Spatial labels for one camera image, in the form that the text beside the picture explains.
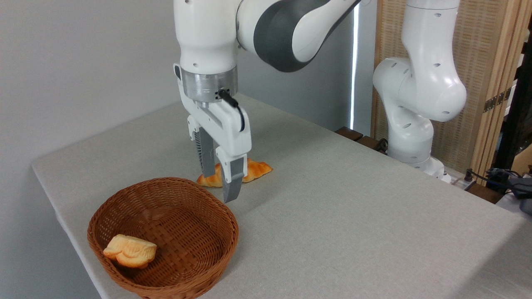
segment wooden block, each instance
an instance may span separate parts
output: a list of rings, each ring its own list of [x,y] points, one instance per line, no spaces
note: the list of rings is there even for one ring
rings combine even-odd
[[[473,184],[469,190],[467,191],[473,195],[476,195],[486,201],[491,202],[492,204],[496,204],[503,196],[504,194],[500,194],[499,192],[495,192],[489,188],[486,188],[480,184]]]
[[[357,131],[351,130],[350,128],[347,128],[347,127],[342,127],[341,129],[338,129],[335,133],[342,135],[348,139],[351,139],[352,141],[357,141],[360,138],[362,138],[362,136],[364,136],[363,134]]]
[[[376,139],[373,139],[369,136],[364,136],[362,138],[360,138],[359,140],[357,140],[356,142],[364,145],[364,146],[367,146],[369,147],[370,149],[372,150],[375,150],[377,148],[377,145],[379,144],[379,141],[377,141]]]

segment woven basket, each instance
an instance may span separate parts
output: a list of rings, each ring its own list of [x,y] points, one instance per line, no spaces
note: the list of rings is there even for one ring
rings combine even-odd
[[[111,262],[102,251],[117,234],[157,245],[146,269]],[[111,196],[94,214],[89,245],[111,278],[142,298],[197,298],[220,279],[236,249],[235,216],[196,183],[157,178]]]

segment table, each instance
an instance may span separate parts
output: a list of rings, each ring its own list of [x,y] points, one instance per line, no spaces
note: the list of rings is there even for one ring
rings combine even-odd
[[[211,298],[531,298],[532,224],[293,115],[237,95],[250,157],[273,172],[228,204],[240,238]],[[32,166],[102,298],[138,298],[104,272],[89,220],[121,188],[195,180],[186,111],[175,104]],[[219,189],[209,189],[222,197]]]

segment basket rim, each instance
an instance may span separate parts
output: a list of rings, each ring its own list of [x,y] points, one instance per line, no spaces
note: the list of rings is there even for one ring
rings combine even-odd
[[[109,205],[111,205],[113,203],[111,201],[111,199],[118,197],[122,193],[125,193],[129,189],[134,188],[134,187],[136,187],[138,185],[149,184],[149,183],[152,183],[152,182],[164,181],[164,180],[185,182],[185,183],[189,184],[191,187],[196,188],[198,191],[203,193],[208,200],[212,200],[213,203],[215,203],[214,206],[215,206],[216,209],[219,209],[219,210],[223,211],[224,213],[226,213],[228,215],[230,223],[231,223],[231,226],[232,226],[233,234],[232,234],[231,241],[230,241],[230,243],[227,246],[227,250],[224,252],[224,254],[221,257],[221,259],[219,259],[216,262],[216,264],[214,264],[212,267],[206,269],[202,274],[199,274],[199,275],[197,275],[195,277],[189,278],[188,280],[185,280],[184,282],[179,283],[179,284],[170,285],[170,286],[162,286],[162,287],[151,287],[151,286],[140,285],[140,284],[136,284],[136,283],[132,282],[131,280],[126,278],[124,275],[122,275],[122,273],[120,273],[118,268],[111,262],[111,260],[109,260],[108,258],[106,258],[103,255],[103,248],[100,246],[100,244],[96,240],[96,223],[97,223],[97,219],[101,216],[100,212],[103,211],[105,207],[107,207],[107,206],[109,206]],[[107,271],[107,269],[105,267],[104,267],[104,270],[106,270],[107,274],[117,284],[119,284],[122,287],[124,287],[123,284],[126,284],[126,285],[128,285],[130,287],[130,288],[126,288],[126,289],[128,289],[129,291],[133,291],[133,292],[134,292],[135,289],[152,290],[152,291],[168,290],[168,289],[173,289],[173,288],[177,288],[177,287],[179,287],[180,289],[183,289],[183,288],[192,289],[194,287],[197,287],[197,286],[205,283],[206,281],[212,279],[215,276],[214,274],[216,274],[216,272],[217,272],[217,267],[216,266],[218,266],[220,264],[227,265],[229,263],[230,259],[232,258],[233,254],[234,254],[234,252],[236,250],[236,245],[238,243],[238,235],[239,235],[238,223],[236,222],[235,215],[231,212],[231,209],[229,209],[224,203],[222,203],[219,199],[217,199],[214,195],[212,195],[206,189],[202,188],[197,183],[195,183],[195,182],[193,182],[193,181],[191,181],[189,179],[177,178],[177,177],[152,178],[152,179],[149,179],[149,180],[138,182],[136,184],[133,184],[131,186],[128,186],[126,188],[123,188],[123,189],[117,191],[115,194],[113,194],[111,197],[109,197],[98,208],[98,210],[96,210],[96,212],[94,213],[94,215],[90,219],[89,226],[88,226],[88,229],[87,229],[87,239],[88,239],[88,242],[89,242],[89,246],[91,247],[91,249],[95,253],[95,255],[98,258],[98,260],[100,261],[100,263],[107,265],[107,267],[112,271],[112,274],[109,273],[109,271]]]

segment metal hinge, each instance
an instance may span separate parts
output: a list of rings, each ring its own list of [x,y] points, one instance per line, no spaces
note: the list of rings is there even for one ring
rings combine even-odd
[[[484,104],[484,112],[488,112],[489,110],[506,102],[508,98],[510,97],[510,89],[511,88],[508,88],[506,91],[487,100],[486,103]]]

